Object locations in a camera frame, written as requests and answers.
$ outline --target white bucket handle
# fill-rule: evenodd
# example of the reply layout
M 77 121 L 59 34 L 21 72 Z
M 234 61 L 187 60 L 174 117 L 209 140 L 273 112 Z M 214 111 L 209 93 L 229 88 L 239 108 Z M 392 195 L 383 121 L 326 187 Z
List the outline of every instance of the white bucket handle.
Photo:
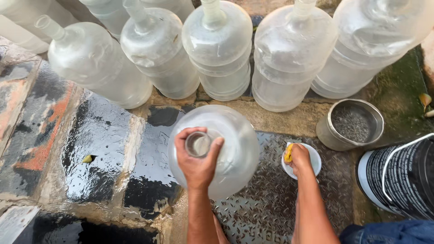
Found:
M 393 150 L 392 153 L 387 157 L 386 163 L 384 164 L 383 176 L 381 177 L 381 185 L 382 185 L 382 187 L 383 187 L 383 193 L 384 193 L 384 195 L 387 197 L 387 199 L 388 199 L 390 202 L 392 202 L 392 198 L 390 198 L 389 195 L 387 195 L 387 193 L 386 193 L 386 188 L 385 188 L 385 179 L 386 179 L 387 166 L 389 165 L 389 162 L 390 162 L 390 160 L 392 159 L 393 155 L 395 155 L 395 153 L 396 153 L 397 151 L 402 150 L 403 148 L 406 148 L 406 147 L 408 147 L 408 146 L 411 146 L 411 145 L 413 145 L 413 144 L 415 144 L 415 143 L 418 143 L 418 142 L 420 142 L 420 141 L 422 141 L 422 140 L 425 140 L 425 139 L 427 139 L 427 138 L 429 138 L 429 137 L 431 137 L 431 136 L 434 136 L 434 133 L 430 133 L 430 134 L 428 134 L 428 135 L 426 135 L 426 136 L 423 136 L 423 137 L 421 137 L 421 138 L 419 138 L 419 139 L 417 139 L 417 140 L 414 140 L 414 141 L 412 141 L 412 142 L 410 142 L 410 143 L 407 143 L 407 144 L 405 144 L 405 145 L 402 145 L 402 146 L 396 148 L 395 150 Z

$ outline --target metal bowl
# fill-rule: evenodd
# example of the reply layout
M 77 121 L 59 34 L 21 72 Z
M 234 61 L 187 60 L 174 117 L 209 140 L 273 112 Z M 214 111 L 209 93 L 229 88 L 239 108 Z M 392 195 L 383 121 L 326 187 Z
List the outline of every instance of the metal bowl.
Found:
M 336 131 L 332 123 L 332 112 L 336 108 L 356 108 L 354 111 L 367 118 L 369 136 L 365 142 L 355 142 Z M 372 144 L 380 139 L 384 131 L 384 118 L 380 111 L 372 104 L 358 99 L 344 99 L 335 103 L 329 112 L 322 117 L 316 125 L 316 134 L 319 140 L 328 148 L 335 151 L 347 151 L 356 147 Z

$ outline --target yellow leaf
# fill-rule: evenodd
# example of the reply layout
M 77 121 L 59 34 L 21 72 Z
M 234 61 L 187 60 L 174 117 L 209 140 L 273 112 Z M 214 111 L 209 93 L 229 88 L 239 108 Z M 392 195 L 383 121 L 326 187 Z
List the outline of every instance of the yellow leaf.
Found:
M 421 100 L 421 103 L 424 106 L 424 113 L 425 113 L 425 110 L 427 110 L 427 106 L 430 105 L 432 99 L 431 99 L 430 95 L 428 95 L 426 93 L 420 94 L 419 99 Z
M 87 155 L 86 157 L 84 157 L 82 163 L 86 163 L 86 164 L 92 163 L 92 155 Z

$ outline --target white bowl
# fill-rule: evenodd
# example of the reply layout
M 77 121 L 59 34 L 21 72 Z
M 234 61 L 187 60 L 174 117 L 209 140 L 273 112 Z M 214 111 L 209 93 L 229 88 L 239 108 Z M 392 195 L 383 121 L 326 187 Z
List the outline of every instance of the white bowl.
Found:
M 312 164 L 312 168 L 313 168 L 313 172 L 315 173 L 315 176 L 317 176 L 319 174 L 319 172 L 321 171 L 321 166 L 322 166 L 321 157 L 319 156 L 319 153 L 310 145 L 307 145 L 304 143 L 298 143 L 298 144 L 302 144 L 309 151 L 310 163 Z M 282 168 L 283 168 L 283 170 L 289 176 L 291 176 L 293 179 L 297 179 L 297 176 L 293 173 L 293 168 L 291 166 L 285 164 L 285 161 L 283 159 L 284 156 L 285 156 L 285 152 L 283 152 L 283 154 L 282 154 Z

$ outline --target clear plastic bottle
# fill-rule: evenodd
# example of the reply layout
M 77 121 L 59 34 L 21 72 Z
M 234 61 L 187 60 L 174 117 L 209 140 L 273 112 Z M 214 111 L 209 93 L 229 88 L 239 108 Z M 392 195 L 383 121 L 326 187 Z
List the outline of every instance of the clear plastic bottle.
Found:
M 121 45 L 102 26 L 80 22 L 62 28 L 47 15 L 35 26 L 53 39 L 48 59 L 60 77 L 125 109 L 139 107 L 150 97 L 148 77 L 128 60 Z
M 48 50 L 48 43 L 3 15 L 0 15 L 0 36 L 32 53 L 43 53 Z
M 297 107 L 338 38 L 333 19 L 316 0 L 296 0 L 259 24 L 255 34 L 255 101 L 273 112 Z
M 259 164 L 259 143 L 252 125 L 242 114 L 222 105 L 202 106 L 181 118 L 170 135 L 168 153 L 170 170 L 184 188 L 187 188 L 187 182 L 178 166 L 174 138 L 183 129 L 196 126 L 207 127 L 209 139 L 204 135 L 187 138 L 186 149 L 193 157 L 205 155 L 209 151 L 206 146 L 215 138 L 223 137 L 225 140 L 208 196 L 219 199 L 237 193 L 247 185 Z
M 434 1 L 343 0 L 333 19 L 339 40 L 312 89 L 342 99 L 357 93 L 429 34 Z
M 250 83 L 252 20 L 234 3 L 201 2 L 185 21 L 182 42 L 206 93 L 215 100 L 230 101 Z
M 78 22 L 56 0 L 0 0 L 0 14 L 47 43 L 51 38 L 35 27 L 35 21 L 41 15 L 50 16 L 62 27 Z
M 122 0 L 80 0 L 110 33 L 119 39 L 121 31 L 130 18 L 122 7 Z
M 146 8 L 164 8 L 172 11 L 185 22 L 187 17 L 193 12 L 194 6 L 191 0 L 140 0 Z
M 196 92 L 199 76 L 182 46 L 179 18 L 139 0 L 124 0 L 124 7 L 131 16 L 121 34 L 127 57 L 166 97 L 184 99 Z

